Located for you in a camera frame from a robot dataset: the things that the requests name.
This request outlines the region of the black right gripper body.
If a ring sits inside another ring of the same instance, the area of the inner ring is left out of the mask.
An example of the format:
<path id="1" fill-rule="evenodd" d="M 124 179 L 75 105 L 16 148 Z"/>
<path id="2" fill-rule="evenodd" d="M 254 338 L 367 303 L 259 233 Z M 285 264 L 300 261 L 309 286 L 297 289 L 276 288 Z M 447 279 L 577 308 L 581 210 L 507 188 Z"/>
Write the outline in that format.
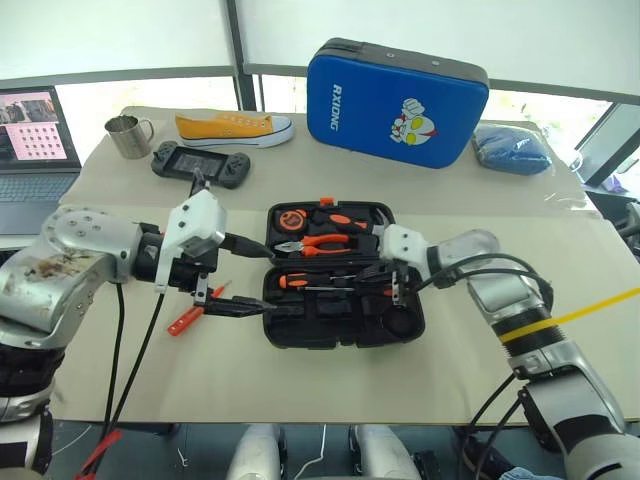
<path id="1" fill-rule="evenodd" d="M 389 260 L 386 262 L 387 286 L 385 294 L 393 306 L 413 305 L 419 299 L 414 291 L 416 277 L 413 269 L 404 261 Z"/>

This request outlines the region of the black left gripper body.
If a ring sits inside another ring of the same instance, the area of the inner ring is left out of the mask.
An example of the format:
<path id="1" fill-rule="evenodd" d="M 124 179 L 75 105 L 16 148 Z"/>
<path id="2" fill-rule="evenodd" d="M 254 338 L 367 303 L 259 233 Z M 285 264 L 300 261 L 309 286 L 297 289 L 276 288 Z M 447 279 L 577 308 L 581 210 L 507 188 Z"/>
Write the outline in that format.
<path id="1" fill-rule="evenodd" d="M 206 302 L 211 294 L 209 275 L 217 270 L 217 264 L 217 247 L 195 257 L 182 254 L 172 261 L 168 285 L 190 293 L 195 302 Z"/>

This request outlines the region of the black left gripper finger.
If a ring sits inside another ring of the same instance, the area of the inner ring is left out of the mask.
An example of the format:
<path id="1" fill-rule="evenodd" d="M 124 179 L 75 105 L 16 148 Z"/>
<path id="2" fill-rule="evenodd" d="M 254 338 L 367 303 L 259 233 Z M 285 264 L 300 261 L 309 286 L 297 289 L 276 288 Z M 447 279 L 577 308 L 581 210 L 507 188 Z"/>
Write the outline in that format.
<path id="1" fill-rule="evenodd" d="M 233 296 L 231 299 L 211 297 L 205 302 L 203 313 L 210 316 L 243 318 L 261 315 L 275 309 L 276 306 L 273 304 L 250 297 Z"/>
<path id="2" fill-rule="evenodd" d="M 245 258 L 267 258 L 274 257 L 270 248 L 249 239 L 247 237 L 227 232 L 224 240 L 219 245 L 220 249 L 229 251 L 232 255 Z"/>

